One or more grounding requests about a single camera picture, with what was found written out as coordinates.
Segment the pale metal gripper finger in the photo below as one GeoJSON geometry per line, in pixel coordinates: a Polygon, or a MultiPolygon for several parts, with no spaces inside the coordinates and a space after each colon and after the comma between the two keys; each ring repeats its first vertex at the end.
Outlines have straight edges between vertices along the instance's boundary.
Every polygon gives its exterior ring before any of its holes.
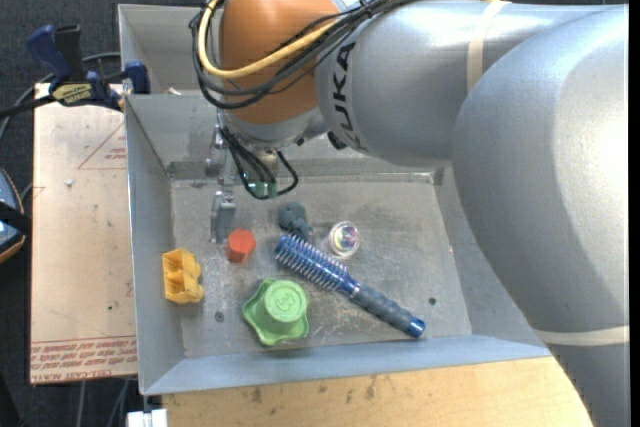
{"type": "Polygon", "coordinates": [[[226,161],[226,142],[219,123],[214,126],[212,140],[209,145],[209,153],[204,161],[204,170],[207,177],[219,176],[223,171],[226,161]]]}
{"type": "Polygon", "coordinates": [[[224,190],[215,192],[210,217],[211,241],[213,243],[220,244],[227,238],[236,208],[237,204],[233,192],[224,190]]]}

